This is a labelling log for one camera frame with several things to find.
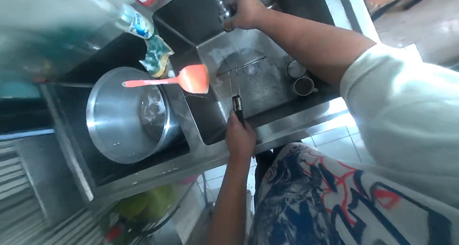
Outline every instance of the stainless steel pot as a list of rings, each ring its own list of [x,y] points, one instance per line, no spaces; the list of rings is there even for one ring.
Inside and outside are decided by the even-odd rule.
[[[161,86],[126,88],[127,80],[149,80],[143,71],[121,67],[94,85],[86,124],[97,149],[118,163],[135,163],[167,147],[181,129]]]

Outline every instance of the pink handle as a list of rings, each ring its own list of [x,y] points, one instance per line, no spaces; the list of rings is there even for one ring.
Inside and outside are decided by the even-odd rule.
[[[177,78],[167,78],[167,79],[158,79],[158,80],[129,80],[122,83],[124,87],[142,87],[149,85],[160,85],[160,84],[175,84],[177,83]]]

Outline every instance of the green sponge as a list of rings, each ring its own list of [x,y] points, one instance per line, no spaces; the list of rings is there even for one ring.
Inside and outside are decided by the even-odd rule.
[[[146,44],[147,50],[145,59],[139,62],[153,77],[158,78],[163,75],[169,56],[174,54],[174,52],[169,45],[159,37],[156,28],[153,36],[146,40]]]

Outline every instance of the silicone spatula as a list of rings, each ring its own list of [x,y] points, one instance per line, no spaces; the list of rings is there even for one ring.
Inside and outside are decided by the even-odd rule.
[[[207,93],[209,91],[209,72],[205,65],[184,67],[174,78],[158,80],[129,80],[122,83],[124,87],[141,87],[147,85],[179,84],[189,93]]]

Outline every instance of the forearm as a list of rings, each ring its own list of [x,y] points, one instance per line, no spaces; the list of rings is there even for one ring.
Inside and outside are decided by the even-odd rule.
[[[250,159],[229,160],[209,229],[210,245],[244,243],[249,166]]]
[[[336,89],[347,68],[376,44],[354,31],[268,9],[256,27]]]

